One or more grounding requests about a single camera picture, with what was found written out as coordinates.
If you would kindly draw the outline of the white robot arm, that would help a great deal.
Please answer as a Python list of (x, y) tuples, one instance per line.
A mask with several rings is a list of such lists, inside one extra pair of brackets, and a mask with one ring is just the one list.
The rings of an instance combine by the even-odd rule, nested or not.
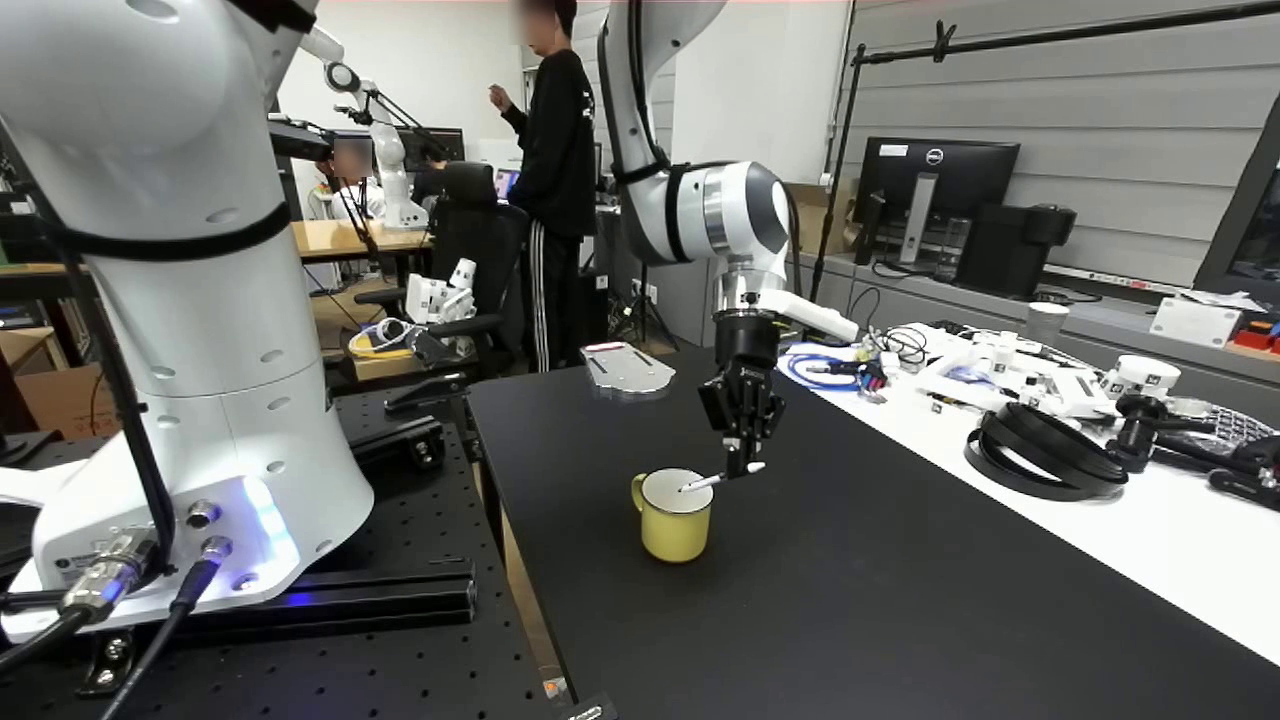
[(373, 515), (324, 388), (273, 100), (321, 0), (0, 0), (0, 127), (120, 349), (120, 434), (38, 483), (29, 642), (285, 598)]

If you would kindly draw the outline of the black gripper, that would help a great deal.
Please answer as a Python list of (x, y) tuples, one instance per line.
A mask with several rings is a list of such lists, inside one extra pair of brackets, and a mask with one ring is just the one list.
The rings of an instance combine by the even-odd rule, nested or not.
[(718, 374), (700, 383), (704, 417), (726, 434), (726, 475), (759, 475), (770, 469), (765, 434), (781, 417), (774, 393), (781, 330), (770, 314), (720, 314), (718, 318)]

